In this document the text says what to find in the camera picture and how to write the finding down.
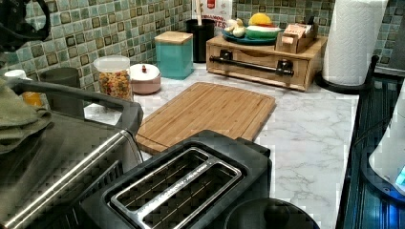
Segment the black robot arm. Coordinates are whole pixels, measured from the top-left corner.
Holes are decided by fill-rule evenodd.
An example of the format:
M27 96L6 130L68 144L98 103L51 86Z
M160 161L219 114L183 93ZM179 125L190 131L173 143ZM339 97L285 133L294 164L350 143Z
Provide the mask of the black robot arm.
M44 0L35 0L45 14L45 25L37 30L29 24L26 5L31 0L1 0L0 2L0 51L16 52L30 41L44 41L50 34L50 10Z

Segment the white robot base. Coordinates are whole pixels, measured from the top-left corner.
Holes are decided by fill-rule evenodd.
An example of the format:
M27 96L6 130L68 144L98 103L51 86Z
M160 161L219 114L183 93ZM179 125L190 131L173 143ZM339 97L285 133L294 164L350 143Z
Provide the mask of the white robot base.
M401 86L394 114L384 136L369 157L372 169L393 185L401 195L405 192L405 85Z

